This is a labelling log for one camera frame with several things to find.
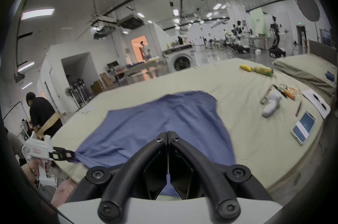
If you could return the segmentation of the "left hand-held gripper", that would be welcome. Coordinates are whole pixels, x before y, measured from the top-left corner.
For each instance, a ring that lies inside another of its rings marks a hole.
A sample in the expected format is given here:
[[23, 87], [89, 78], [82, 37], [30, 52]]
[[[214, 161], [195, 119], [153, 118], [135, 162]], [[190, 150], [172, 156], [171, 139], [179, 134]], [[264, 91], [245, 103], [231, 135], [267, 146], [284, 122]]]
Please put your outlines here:
[[46, 165], [55, 161], [75, 161], [75, 152], [62, 147], [52, 147], [50, 135], [45, 135], [44, 140], [30, 137], [23, 145], [22, 152], [27, 161], [40, 159], [42, 166], [37, 165], [39, 169], [38, 181], [43, 186], [57, 186], [57, 178], [55, 175], [48, 175]]

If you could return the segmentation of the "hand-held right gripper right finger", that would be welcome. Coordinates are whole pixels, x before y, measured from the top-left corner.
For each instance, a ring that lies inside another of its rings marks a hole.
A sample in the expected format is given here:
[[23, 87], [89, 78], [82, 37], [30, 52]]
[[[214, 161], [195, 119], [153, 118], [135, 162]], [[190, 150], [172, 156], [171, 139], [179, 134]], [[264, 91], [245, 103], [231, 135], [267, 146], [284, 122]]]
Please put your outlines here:
[[213, 222], [237, 220], [244, 212], [238, 198], [273, 201], [248, 167], [213, 163], [173, 131], [168, 132], [168, 168], [170, 183], [183, 200], [207, 199]]

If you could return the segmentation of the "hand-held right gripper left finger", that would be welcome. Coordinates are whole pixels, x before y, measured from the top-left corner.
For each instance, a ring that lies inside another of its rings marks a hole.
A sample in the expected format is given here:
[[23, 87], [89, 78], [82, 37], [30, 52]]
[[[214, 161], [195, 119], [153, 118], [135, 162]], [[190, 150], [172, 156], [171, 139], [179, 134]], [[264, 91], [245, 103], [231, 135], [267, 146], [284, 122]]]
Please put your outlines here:
[[91, 167], [66, 201], [81, 205], [98, 201], [90, 216], [103, 223], [122, 223], [130, 198], [155, 200], [167, 184], [168, 133], [163, 132], [126, 163]]

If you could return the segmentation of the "person's left hand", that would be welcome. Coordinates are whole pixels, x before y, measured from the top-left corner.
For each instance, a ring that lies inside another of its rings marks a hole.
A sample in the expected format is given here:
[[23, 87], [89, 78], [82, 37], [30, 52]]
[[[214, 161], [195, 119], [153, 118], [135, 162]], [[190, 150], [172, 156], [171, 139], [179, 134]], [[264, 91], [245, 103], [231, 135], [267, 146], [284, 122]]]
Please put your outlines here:
[[39, 167], [43, 167], [47, 173], [50, 170], [50, 163], [43, 164], [41, 159], [31, 158], [29, 162], [21, 166], [22, 171], [26, 175], [28, 181], [37, 189], [39, 188], [38, 177], [40, 176]]

